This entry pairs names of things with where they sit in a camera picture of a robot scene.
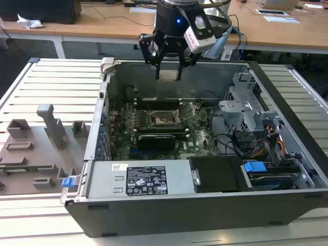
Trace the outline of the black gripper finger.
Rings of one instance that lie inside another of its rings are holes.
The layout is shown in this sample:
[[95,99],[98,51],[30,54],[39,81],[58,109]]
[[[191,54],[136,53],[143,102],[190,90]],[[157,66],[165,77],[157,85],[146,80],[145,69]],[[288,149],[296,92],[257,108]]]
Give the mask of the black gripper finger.
[[183,51],[180,52],[176,79],[181,80],[183,69],[189,66],[193,67],[197,63],[198,59],[199,59],[199,53],[197,54],[190,53],[187,57],[185,57],[184,52]]
[[155,79],[159,79],[160,64],[167,51],[166,36],[162,32],[142,33],[139,45],[146,64],[156,68]]

